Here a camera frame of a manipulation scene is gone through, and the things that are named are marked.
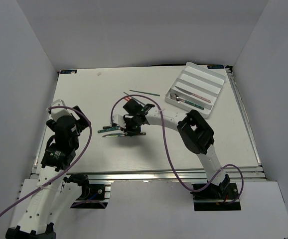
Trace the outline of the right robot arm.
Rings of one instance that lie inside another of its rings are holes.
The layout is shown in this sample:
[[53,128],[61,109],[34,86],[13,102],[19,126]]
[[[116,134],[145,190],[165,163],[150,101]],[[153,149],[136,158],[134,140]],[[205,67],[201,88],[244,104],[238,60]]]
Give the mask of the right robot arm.
[[165,129],[172,129],[179,133],[185,147],[197,155],[207,176],[207,184],[204,190],[217,199],[227,194],[227,186],[230,183],[228,174],[224,171],[214,147],[214,131],[201,114],[196,110],[188,113],[176,113],[173,111],[155,109],[155,105],[140,105],[131,99],[123,109],[127,112],[124,116],[113,117],[125,133],[137,135],[141,132],[141,126],[158,125]]

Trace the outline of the fork with green handle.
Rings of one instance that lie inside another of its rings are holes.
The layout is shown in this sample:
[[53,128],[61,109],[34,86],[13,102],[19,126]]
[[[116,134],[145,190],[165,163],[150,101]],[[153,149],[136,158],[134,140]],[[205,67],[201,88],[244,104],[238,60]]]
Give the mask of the fork with green handle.
[[98,130],[97,133],[112,132],[112,131],[117,131],[117,130],[120,130],[119,126],[104,128],[104,129]]

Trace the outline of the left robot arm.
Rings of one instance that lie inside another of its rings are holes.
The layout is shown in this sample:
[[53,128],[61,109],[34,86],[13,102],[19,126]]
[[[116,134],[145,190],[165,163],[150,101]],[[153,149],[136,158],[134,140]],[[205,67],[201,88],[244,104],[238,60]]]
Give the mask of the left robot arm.
[[54,239],[54,209],[66,208],[66,202],[55,204],[57,191],[67,171],[79,160],[79,136],[91,123],[78,106],[54,104],[48,108],[51,119],[46,125],[53,131],[41,161],[36,189],[29,194],[29,205],[7,239]]

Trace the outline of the knife with dark handle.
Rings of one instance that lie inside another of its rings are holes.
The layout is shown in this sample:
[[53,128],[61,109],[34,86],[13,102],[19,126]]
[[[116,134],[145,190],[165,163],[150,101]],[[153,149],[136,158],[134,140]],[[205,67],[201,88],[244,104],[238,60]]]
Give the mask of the knife with dark handle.
[[109,133],[106,135],[103,135],[103,138],[108,138],[108,137],[127,137],[127,136],[145,136],[145,132],[140,132],[140,133]]

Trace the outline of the fork with dark handle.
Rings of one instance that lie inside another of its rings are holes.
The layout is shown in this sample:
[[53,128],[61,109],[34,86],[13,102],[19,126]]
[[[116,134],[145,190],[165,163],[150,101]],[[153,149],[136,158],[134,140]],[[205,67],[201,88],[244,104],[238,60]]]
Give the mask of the fork with dark handle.
[[103,129],[108,129],[108,128],[111,128],[111,127],[112,127],[111,125],[103,126]]

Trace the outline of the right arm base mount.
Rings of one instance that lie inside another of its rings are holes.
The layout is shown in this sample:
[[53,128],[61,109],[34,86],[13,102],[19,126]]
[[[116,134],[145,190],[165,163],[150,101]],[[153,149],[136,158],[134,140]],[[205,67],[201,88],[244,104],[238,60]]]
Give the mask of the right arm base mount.
[[230,183],[224,192],[219,193],[210,185],[201,192],[190,192],[193,195],[194,210],[197,212],[240,211],[241,204],[236,183]]

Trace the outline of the knife with pink handle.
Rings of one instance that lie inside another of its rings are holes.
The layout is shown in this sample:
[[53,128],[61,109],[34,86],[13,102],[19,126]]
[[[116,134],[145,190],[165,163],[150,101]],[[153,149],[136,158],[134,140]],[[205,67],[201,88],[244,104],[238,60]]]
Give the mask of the knife with pink handle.
[[203,101],[205,101],[205,102],[211,103],[211,101],[210,101],[209,99],[207,99],[207,98],[205,98],[205,97],[203,97],[203,96],[201,96],[201,95],[192,93],[192,92],[187,91],[187,90],[185,90],[185,89],[183,89],[183,88],[180,88],[180,87],[178,87],[178,86],[175,86],[175,87],[176,87],[178,90],[180,90],[180,91],[182,91],[182,92],[184,92],[184,93],[186,93],[186,94],[188,94],[188,95],[192,95],[192,96],[194,96],[194,97],[196,97],[196,98],[198,98],[198,99],[200,99],[200,100],[203,100]]

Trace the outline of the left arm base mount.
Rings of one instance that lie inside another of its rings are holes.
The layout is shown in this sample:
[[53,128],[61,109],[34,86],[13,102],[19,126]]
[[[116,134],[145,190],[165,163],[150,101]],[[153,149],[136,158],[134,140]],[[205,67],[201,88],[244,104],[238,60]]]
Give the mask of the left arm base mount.
[[83,174],[72,174],[65,177],[64,183],[78,186],[78,192],[81,192],[71,209],[105,209],[108,205],[109,185],[91,184],[88,176]]

